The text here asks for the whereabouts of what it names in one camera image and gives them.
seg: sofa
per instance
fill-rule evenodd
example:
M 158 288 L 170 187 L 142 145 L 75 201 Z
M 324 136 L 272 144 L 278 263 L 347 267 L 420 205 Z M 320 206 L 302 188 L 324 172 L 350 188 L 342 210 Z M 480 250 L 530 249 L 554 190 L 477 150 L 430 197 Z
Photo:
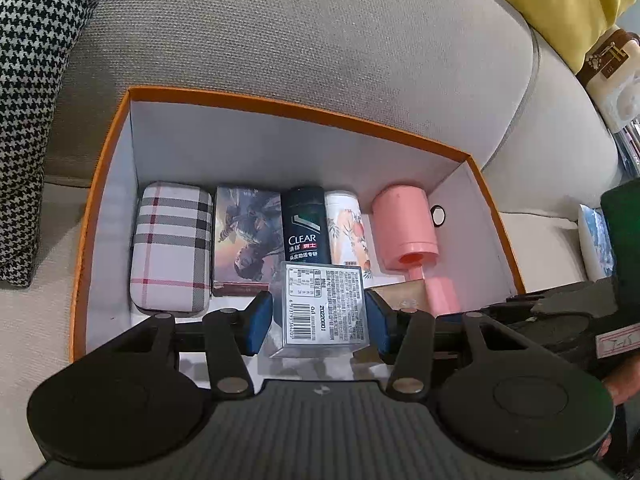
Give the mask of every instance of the sofa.
M 586 279 L 578 204 L 622 178 L 588 95 L 504 0 L 101 0 L 58 99 L 33 285 L 0 288 L 4 480 L 42 461 L 26 402 L 68 362 L 86 188 L 119 98 L 139 84 L 283 99 L 471 153 L 527 290 Z

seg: houndstooth pillow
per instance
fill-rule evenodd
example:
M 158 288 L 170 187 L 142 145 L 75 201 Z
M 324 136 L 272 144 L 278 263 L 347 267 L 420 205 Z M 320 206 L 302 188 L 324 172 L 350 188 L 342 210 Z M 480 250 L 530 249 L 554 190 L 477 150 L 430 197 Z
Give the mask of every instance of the houndstooth pillow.
M 98 0 L 0 0 L 0 281 L 31 283 L 56 97 Z

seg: pink object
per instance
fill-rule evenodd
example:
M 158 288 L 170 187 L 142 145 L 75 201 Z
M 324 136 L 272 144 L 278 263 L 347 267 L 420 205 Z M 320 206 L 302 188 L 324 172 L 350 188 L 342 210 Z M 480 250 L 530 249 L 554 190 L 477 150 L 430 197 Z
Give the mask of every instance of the pink object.
M 453 282 L 425 278 L 423 266 L 434 265 L 438 241 L 427 195 L 415 186 L 391 186 L 375 197 L 373 231 L 376 254 L 389 270 L 404 270 L 409 280 L 424 280 L 431 314 L 460 312 Z
M 391 186 L 375 197 L 372 209 L 376 253 L 387 269 L 410 270 L 435 263 L 438 243 L 423 189 Z
M 424 283 L 427 286 L 427 298 L 434 317 L 460 312 L 456 289 L 449 278 L 425 278 Z

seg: small white box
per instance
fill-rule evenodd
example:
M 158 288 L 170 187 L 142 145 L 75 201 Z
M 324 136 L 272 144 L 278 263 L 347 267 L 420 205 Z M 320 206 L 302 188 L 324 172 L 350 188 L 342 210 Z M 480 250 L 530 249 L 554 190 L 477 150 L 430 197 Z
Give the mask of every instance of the small white box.
M 278 357 L 333 357 L 369 345 L 360 267 L 283 262 Z

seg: plaid glasses case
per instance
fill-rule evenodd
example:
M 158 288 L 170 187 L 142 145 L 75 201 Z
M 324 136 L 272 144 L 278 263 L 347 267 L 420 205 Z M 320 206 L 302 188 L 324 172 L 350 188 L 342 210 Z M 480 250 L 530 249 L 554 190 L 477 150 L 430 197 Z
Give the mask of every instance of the plaid glasses case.
M 142 195 L 129 292 L 146 310 L 199 312 L 209 305 L 213 200 L 193 186 L 155 182 Z

